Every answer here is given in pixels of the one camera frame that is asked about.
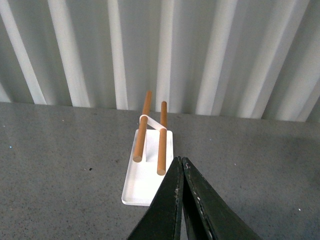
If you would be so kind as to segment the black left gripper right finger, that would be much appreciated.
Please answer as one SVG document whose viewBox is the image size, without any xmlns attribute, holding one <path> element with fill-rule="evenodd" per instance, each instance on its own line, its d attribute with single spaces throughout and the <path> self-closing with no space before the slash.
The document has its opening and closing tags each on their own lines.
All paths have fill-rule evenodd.
<svg viewBox="0 0 320 240">
<path fill-rule="evenodd" d="M 260 240 L 219 196 L 194 164 L 182 159 L 183 211 L 189 240 Z"/>
</svg>

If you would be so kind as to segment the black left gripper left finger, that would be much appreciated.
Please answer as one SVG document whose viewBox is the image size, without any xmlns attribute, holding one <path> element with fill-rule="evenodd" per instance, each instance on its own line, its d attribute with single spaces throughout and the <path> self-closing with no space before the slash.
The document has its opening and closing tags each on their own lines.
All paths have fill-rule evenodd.
<svg viewBox="0 0 320 240">
<path fill-rule="evenodd" d="M 175 157 L 148 210 L 129 240 L 179 240 L 181 236 L 184 175 L 181 157 Z"/>
</svg>

